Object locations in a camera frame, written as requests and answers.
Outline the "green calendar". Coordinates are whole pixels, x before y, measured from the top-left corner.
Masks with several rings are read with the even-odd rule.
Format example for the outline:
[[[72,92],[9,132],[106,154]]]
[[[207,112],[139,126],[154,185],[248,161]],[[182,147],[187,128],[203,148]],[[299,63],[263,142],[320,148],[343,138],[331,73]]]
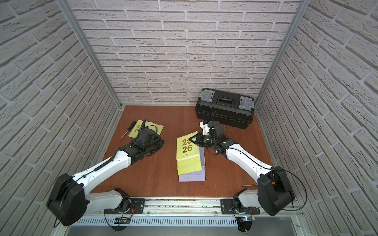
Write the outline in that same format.
[[[142,120],[138,120],[136,122],[135,126],[133,127],[133,129],[129,133],[129,137],[131,137],[131,138],[137,137],[139,130],[141,128],[142,122],[143,122]],[[145,127],[149,128],[153,131],[156,131],[159,135],[161,134],[161,132],[164,128],[163,125],[155,124],[155,123],[152,123],[152,122],[146,122]]]
[[[196,131],[177,138],[176,160],[179,176],[202,170],[199,146],[190,140],[197,134]]]

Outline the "purple calendar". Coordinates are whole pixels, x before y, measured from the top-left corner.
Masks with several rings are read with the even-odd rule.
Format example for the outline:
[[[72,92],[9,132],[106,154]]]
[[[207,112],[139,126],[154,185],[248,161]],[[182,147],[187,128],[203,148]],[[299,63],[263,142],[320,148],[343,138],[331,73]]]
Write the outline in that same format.
[[[187,173],[183,175],[179,175],[179,182],[204,182],[205,179],[205,155],[204,155],[204,148],[200,147],[200,161],[201,161],[201,170]]]

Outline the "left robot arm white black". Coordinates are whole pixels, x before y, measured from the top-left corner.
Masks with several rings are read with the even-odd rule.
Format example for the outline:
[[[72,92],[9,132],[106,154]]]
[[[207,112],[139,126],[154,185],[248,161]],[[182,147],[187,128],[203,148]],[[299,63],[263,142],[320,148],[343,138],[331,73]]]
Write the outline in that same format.
[[[112,156],[82,172],[60,175],[50,193],[46,207],[63,226],[76,223],[86,214],[101,210],[127,212],[133,210],[130,196],[120,188],[109,192],[92,193],[102,182],[130,167],[146,156],[159,151],[164,141],[158,129],[150,129],[142,122],[136,138],[115,149]]]

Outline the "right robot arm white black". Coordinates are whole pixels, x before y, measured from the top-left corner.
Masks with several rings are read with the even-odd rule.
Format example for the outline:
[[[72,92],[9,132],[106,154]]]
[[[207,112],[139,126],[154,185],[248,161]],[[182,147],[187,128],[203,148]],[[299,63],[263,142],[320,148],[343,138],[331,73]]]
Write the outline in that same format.
[[[199,147],[213,148],[217,154],[236,163],[257,183],[257,189],[245,189],[234,195],[234,209],[244,212],[251,207],[261,207],[274,216],[295,200],[286,171],[272,167],[248,153],[240,144],[228,138],[219,121],[200,123],[202,132],[190,138]]]

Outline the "black screwdriver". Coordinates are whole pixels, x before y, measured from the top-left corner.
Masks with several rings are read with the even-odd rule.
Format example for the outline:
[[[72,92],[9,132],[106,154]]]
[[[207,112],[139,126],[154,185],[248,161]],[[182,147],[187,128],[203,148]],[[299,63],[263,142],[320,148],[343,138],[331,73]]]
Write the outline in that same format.
[[[134,128],[134,126],[136,125],[136,123],[137,123],[137,121],[133,121],[133,122],[129,125],[129,127],[127,128],[126,132],[122,135],[122,137],[120,138],[120,140],[122,140],[122,139],[127,135],[127,133],[128,133],[129,131],[131,131],[131,130]]]

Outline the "black grey toolbox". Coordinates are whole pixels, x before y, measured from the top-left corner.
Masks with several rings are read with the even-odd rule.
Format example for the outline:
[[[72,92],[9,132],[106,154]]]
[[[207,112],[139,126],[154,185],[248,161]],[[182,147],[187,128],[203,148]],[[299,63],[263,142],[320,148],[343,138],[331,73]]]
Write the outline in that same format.
[[[195,106],[197,118],[241,129],[253,122],[254,110],[254,98],[212,88],[202,89]]]

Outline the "perforated metal grille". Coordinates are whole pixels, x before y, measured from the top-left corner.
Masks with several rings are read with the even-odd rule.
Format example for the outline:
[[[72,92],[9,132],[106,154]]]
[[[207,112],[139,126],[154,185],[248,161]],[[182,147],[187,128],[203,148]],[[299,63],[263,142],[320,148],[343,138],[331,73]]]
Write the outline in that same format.
[[[236,227],[233,216],[196,216],[196,217],[168,217],[168,216],[134,216],[124,217],[84,216],[73,226],[169,226],[169,227]]]

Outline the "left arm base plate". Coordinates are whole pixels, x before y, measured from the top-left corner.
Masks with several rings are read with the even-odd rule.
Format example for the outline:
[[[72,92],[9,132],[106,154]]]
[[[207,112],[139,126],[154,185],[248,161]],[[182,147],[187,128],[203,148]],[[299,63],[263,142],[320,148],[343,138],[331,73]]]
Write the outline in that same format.
[[[124,200],[115,209],[105,209],[105,214],[142,214],[144,210],[146,199],[144,198],[131,198],[127,201]]]

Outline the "aluminium rail frame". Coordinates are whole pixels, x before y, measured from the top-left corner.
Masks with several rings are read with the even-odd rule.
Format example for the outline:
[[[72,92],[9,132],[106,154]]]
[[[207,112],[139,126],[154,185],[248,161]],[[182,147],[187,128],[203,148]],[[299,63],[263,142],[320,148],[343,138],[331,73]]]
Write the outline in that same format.
[[[263,207],[259,204],[257,199],[257,193],[252,191],[248,196],[250,201],[244,207],[258,207],[260,209],[260,214],[258,215],[269,215],[275,216],[277,213],[269,213],[268,210],[264,210]],[[221,203],[220,199],[222,198],[191,198],[191,197],[130,197],[127,196],[124,199],[120,199],[117,196],[108,196],[107,193],[98,193],[89,195],[89,203],[83,214],[73,217],[73,222],[77,222],[82,217],[88,214],[94,213],[104,213],[105,209],[115,209],[120,203],[124,200],[131,198],[144,198],[146,199],[144,210],[142,214],[144,216],[216,216],[223,215],[221,214]]]

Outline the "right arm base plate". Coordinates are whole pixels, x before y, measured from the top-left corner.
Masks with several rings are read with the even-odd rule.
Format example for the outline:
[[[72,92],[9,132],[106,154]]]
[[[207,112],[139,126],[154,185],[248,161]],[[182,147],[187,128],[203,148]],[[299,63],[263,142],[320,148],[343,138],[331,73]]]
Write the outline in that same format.
[[[237,199],[220,199],[220,209],[223,215],[258,215],[260,209],[258,207],[244,207]]]

